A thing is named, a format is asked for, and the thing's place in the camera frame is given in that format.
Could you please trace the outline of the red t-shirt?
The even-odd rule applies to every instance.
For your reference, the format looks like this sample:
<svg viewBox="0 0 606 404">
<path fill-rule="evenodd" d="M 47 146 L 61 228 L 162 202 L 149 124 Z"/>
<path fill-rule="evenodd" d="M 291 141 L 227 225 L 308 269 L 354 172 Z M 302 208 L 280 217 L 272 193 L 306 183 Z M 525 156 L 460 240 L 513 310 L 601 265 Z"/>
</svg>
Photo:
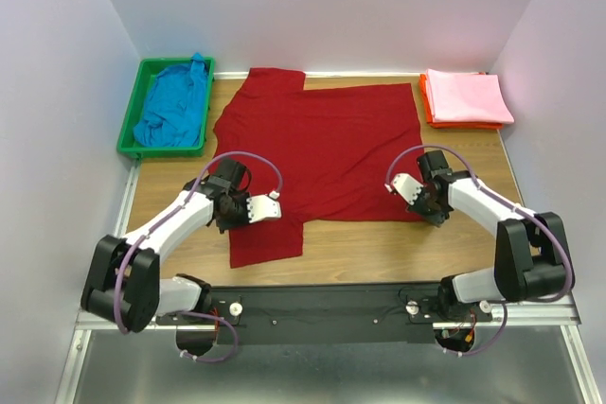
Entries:
<svg viewBox="0 0 606 404">
<path fill-rule="evenodd" d="M 283 176 L 282 216 L 229 233 L 233 268 L 300 256 L 312 220 L 403 221 L 419 216 L 384 186 L 391 162 L 419 176 L 418 112 L 408 83 L 307 90 L 305 74 L 253 68 L 214 126 L 218 153 L 239 156 L 252 172 L 249 190 Z"/>
</svg>

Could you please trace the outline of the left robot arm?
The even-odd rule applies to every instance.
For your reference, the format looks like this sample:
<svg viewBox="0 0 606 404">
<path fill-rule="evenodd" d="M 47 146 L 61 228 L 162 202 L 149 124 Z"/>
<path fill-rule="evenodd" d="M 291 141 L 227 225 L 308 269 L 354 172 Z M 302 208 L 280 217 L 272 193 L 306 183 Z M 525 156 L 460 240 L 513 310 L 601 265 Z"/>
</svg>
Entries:
<svg viewBox="0 0 606 404">
<path fill-rule="evenodd" d="M 104 236 L 96 245 L 80 307 L 123 332 L 140 332 L 157 316 L 196 311 L 213 314 L 211 286 L 180 273 L 160 277 L 167 257 L 191 234 L 212 223 L 221 232 L 248 223 L 252 181 L 242 163 L 224 158 L 201 181 L 192 180 L 165 210 L 124 237 Z"/>
</svg>

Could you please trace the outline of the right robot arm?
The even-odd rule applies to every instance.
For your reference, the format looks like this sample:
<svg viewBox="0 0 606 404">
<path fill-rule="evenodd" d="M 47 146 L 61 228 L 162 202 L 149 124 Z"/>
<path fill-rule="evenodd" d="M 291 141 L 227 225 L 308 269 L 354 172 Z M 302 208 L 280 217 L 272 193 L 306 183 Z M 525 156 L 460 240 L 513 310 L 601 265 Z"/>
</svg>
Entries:
<svg viewBox="0 0 606 404">
<path fill-rule="evenodd" d="M 493 265 L 451 275 L 438 287 L 440 309 L 523 301 L 551 302 L 575 285 L 567 237 L 560 216 L 535 212 L 488 188 L 470 169 L 454 171 L 441 149 L 417 159 L 420 177 L 398 173 L 392 191 L 407 209 L 435 227 L 459 211 L 492 235 Z"/>
</svg>

